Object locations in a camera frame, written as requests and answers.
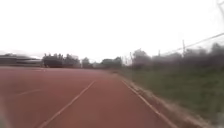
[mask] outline utility pole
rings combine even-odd
[[[160,50],[159,50],[159,52],[158,52],[158,56],[160,56]]]
[[[185,52],[186,52],[186,47],[185,47],[184,40],[182,40],[182,44],[183,44],[183,55],[184,55],[184,54],[185,54]]]
[[[125,63],[126,63],[126,65],[128,65],[128,59],[127,59],[127,57],[125,57]]]
[[[219,11],[221,12],[223,21],[224,21],[224,10],[222,8],[222,5],[224,4],[224,1],[219,2],[219,0],[216,0],[216,3],[217,3],[217,6],[218,6]]]
[[[132,57],[132,53],[130,52],[130,58],[131,58],[131,65],[133,65],[133,57]]]

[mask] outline tree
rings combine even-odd
[[[78,58],[73,57],[70,54],[67,54],[64,58],[64,67],[67,68],[77,68],[80,65],[80,61]]]
[[[143,68],[150,65],[150,57],[146,54],[145,51],[142,51],[141,49],[136,50],[133,53],[133,62],[132,66],[134,68]]]
[[[44,56],[42,60],[45,67],[50,67],[50,68],[63,67],[63,62],[61,59],[58,58],[58,56]]]
[[[206,56],[207,55],[207,51],[203,48],[199,48],[198,49],[198,54],[199,56]]]
[[[116,58],[113,60],[113,63],[114,63],[114,67],[115,67],[115,68],[121,68],[121,67],[122,67],[122,60],[121,60],[121,57],[116,57]]]
[[[214,43],[212,45],[212,51],[211,52],[212,52],[212,54],[215,54],[215,55],[224,54],[224,48],[221,45],[219,45],[218,43]]]
[[[113,67],[113,60],[112,59],[103,59],[101,62],[104,68],[112,68]]]
[[[85,57],[83,60],[82,60],[82,67],[83,68],[92,68],[92,64],[89,62],[89,59],[87,57]]]
[[[184,53],[184,57],[185,58],[189,58],[189,57],[196,57],[198,56],[198,52],[195,49],[187,49],[186,52]]]

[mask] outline red running track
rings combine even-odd
[[[12,128],[170,128],[103,71],[0,68],[0,81]]]

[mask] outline pole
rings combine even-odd
[[[130,52],[130,58],[131,58],[131,65],[133,65],[133,57],[132,57],[132,53]]]
[[[217,7],[218,7],[219,11],[221,12],[223,21],[224,21],[224,10],[222,8],[222,5],[224,4],[224,1],[220,3],[219,0],[216,0],[216,3],[217,3]]]
[[[160,50],[159,50],[159,52],[158,52],[158,56],[160,56]]]
[[[182,40],[182,44],[183,44],[183,55],[184,55],[184,54],[185,54],[185,52],[186,52],[186,47],[185,47],[184,40]]]

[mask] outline grass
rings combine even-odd
[[[178,103],[216,124],[224,113],[224,71],[188,70],[125,70],[128,78],[156,95]]]

